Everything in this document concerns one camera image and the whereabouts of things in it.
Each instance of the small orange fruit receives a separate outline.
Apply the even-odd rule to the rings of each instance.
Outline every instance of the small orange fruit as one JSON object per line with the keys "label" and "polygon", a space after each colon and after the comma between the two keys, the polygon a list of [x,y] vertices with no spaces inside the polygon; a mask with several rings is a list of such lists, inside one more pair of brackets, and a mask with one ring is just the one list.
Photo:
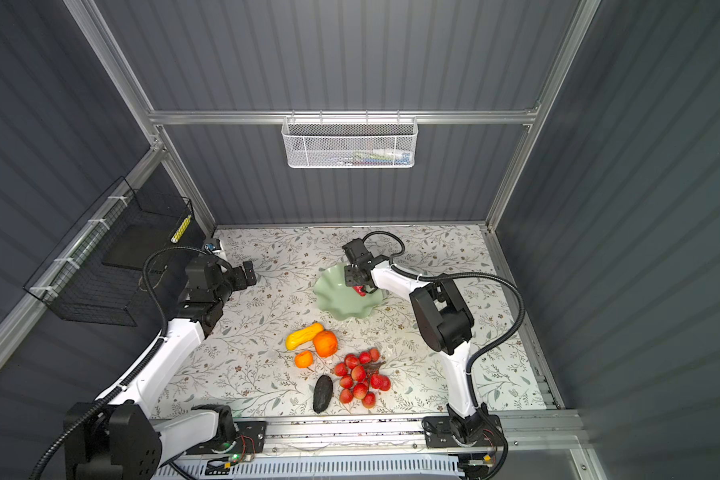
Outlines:
{"label": "small orange fruit", "polygon": [[301,352],[293,360],[298,368],[305,369],[312,364],[312,352],[309,350]]}
{"label": "small orange fruit", "polygon": [[338,341],[336,335],[333,332],[324,330],[312,339],[312,343],[315,344],[315,351],[321,358],[326,358],[336,353],[338,350]]}

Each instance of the black wire basket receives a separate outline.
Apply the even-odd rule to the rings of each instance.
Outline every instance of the black wire basket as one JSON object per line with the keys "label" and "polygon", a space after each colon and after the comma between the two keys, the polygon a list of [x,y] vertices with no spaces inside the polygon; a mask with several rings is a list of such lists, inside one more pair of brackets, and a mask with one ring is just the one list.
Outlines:
{"label": "black wire basket", "polygon": [[[164,246],[201,247],[204,234],[194,221],[192,202],[131,189],[101,219],[88,221],[93,228],[68,256],[47,259],[52,274],[38,268],[24,289],[62,320],[123,326],[159,320],[142,282],[142,265]],[[150,282],[169,318],[186,285],[184,269],[195,255],[169,251],[151,264]]]}

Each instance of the yellow marker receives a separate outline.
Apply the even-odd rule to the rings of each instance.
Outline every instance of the yellow marker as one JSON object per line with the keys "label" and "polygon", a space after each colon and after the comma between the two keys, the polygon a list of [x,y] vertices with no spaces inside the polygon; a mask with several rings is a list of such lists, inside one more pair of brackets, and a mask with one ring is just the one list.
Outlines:
{"label": "yellow marker", "polygon": [[192,215],[187,215],[184,221],[179,226],[179,229],[176,230],[176,232],[173,234],[173,236],[170,239],[170,242],[172,244],[178,244],[179,240],[181,239],[181,236],[184,235],[184,232],[186,232],[186,228],[190,225],[190,222],[192,221]]}

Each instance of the green plate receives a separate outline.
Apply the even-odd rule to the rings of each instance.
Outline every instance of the green plate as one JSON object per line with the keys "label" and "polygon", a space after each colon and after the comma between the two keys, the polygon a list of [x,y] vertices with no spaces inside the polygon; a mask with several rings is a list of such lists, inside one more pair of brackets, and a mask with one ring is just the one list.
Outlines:
{"label": "green plate", "polygon": [[329,312],[336,320],[346,320],[354,316],[365,318],[376,305],[384,301],[381,290],[360,296],[344,282],[344,265],[337,264],[324,270],[312,291],[317,297],[317,308]]}

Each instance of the white patterned surface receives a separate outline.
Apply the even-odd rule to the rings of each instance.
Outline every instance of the white patterned surface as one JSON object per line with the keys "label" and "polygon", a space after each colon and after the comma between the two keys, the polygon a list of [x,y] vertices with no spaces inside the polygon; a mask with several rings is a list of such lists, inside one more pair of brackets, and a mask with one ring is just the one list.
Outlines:
{"label": "white patterned surface", "polygon": [[[211,336],[186,360],[163,392],[155,418],[172,417],[203,403],[230,405],[236,416],[315,415],[312,388],[329,374],[335,397],[323,415],[443,411],[448,401],[437,355],[418,334],[410,302],[388,296],[365,319],[333,319],[316,307],[312,285],[320,269],[344,261],[342,245],[372,228],[291,228],[219,230],[230,262],[253,260],[259,283],[232,294]],[[406,253],[398,263],[430,274],[480,270],[494,273],[477,226],[410,226],[387,228],[400,236]],[[366,243],[374,254],[397,249],[391,239],[374,236]],[[474,318],[472,350],[494,339],[511,324],[504,293],[497,285],[458,280]],[[317,355],[309,369],[299,369],[286,336],[320,322],[338,338],[338,352]],[[338,378],[331,374],[350,353],[375,346],[385,361],[381,372],[392,380],[388,392],[376,392],[376,407],[360,401],[338,401]],[[516,335],[478,360],[473,379],[491,410],[544,409],[538,385],[520,338]]]}

